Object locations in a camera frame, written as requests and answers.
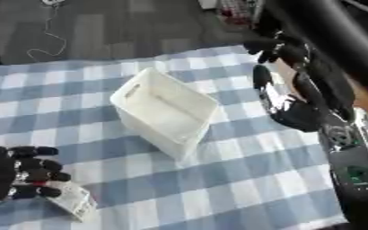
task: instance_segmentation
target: small white box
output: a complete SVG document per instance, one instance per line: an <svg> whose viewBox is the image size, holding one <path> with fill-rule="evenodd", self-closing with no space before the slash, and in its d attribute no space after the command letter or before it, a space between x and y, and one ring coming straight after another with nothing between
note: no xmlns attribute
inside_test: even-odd
<svg viewBox="0 0 368 230"><path fill-rule="evenodd" d="M218 106L153 68L131 78L110 101L127 128L179 162L195 151Z"/></svg>

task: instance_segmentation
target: robotic arm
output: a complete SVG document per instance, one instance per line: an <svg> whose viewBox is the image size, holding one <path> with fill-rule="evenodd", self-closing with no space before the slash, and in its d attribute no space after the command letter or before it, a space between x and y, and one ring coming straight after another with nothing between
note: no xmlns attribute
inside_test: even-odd
<svg viewBox="0 0 368 230"><path fill-rule="evenodd" d="M355 96L342 70L368 89L368 35L336 1L262 2L269 13L254 19L261 20L256 32L266 37L244 46L250 54L263 51L261 64L282 58L296 71L294 88L304 100L277 96L263 66L254 68L254 87L275 121L319 131L342 209L350 222L359 222L368 213L368 114L353 108Z"/></svg>

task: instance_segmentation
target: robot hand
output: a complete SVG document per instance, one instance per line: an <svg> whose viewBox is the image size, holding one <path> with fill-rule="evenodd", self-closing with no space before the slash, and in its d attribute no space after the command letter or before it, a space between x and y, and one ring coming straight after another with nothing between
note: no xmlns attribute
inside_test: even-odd
<svg viewBox="0 0 368 230"><path fill-rule="evenodd" d="M35 158L57 153L56 148L44 146L0 146L0 203L6 199L60 196L61 191L47 187L46 182L70 181L71 176L61 172L61 164Z"/></svg>

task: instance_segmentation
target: white cable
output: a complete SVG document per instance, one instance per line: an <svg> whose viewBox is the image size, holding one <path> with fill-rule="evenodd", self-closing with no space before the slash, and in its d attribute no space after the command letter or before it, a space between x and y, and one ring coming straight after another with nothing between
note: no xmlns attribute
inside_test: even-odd
<svg viewBox="0 0 368 230"><path fill-rule="evenodd" d="M354 0L342 0L342 1L347 2L347 3L351 4L352 6L354 6L355 8L368 13L368 6L365 5L365 4L357 3Z"/></svg>
<svg viewBox="0 0 368 230"><path fill-rule="evenodd" d="M61 47L61 49L56 53L56 54L51 54L50 52L46 51L46 50L42 50L42 49L29 49L26 54L33 59L33 61L35 62L39 62L32 54L31 52L33 51L36 51L36 52L40 52L40 53L44 53L44 54L47 54L51 57L57 57L59 55L61 55L65 50L66 50L66 46L67 46L67 40L66 39L63 39L53 33L50 33L49 30L50 30L50 24L51 24L51 21L53 21L53 19L55 19L56 17L58 17L58 8L59 8L59 4L55 4L52 9L54 10L54 13L52 16L50 16L49 18L47 18L46 20L46 25L45 25L45 30L44 30L44 34L45 35L48 35L50 37L53 37L57 40L61 40L63 42L63 46Z"/></svg>

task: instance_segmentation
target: tablecloth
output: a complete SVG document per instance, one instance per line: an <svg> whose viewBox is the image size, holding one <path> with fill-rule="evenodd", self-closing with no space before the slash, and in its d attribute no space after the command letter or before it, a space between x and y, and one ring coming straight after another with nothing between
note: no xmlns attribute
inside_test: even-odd
<svg viewBox="0 0 368 230"><path fill-rule="evenodd" d="M44 199L6 202L0 229L271 230L345 222L317 134L267 116L252 88L254 65L256 57L234 46L0 66L0 146L58 147L57 160L99 203L91 221L78 223ZM182 165L125 129L110 104L112 93L149 66L220 103Z"/></svg>

